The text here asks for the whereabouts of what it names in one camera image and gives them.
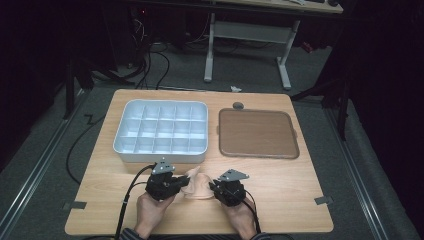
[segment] white plastic tray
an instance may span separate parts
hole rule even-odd
[[[208,108],[194,101],[129,101],[113,142],[125,162],[200,163],[207,147]]]

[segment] person's right hand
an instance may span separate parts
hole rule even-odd
[[[252,209],[255,209],[250,199],[245,198],[244,201],[249,204]],[[250,240],[256,235],[253,213],[244,203],[240,203],[234,207],[228,207],[221,203],[221,206],[225,210],[231,225],[240,235],[241,239]]]

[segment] rectangular tray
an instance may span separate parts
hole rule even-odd
[[[297,135],[290,116],[281,111],[235,110],[219,112],[219,149],[230,157],[299,157]]]
[[[194,101],[129,101],[113,142],[125,162],[201,163],[207,147],[208,108]]]

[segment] wrist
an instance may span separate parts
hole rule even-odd
[[[256,235],[256,231],[254,229],[242,229],[238,231],[242,240],[250,240]]]
[[[137,232],[138,236],[143,239],[148,239],[150,237],[150,233],[152,232],[152,229],[150,229],[147,226],[136,225],[134,227],[134,231]]]

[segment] brown tray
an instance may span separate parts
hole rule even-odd
[[[299,157],[290,116],[281,111],[236,110],[219,112],[219,149],[231,157]]]

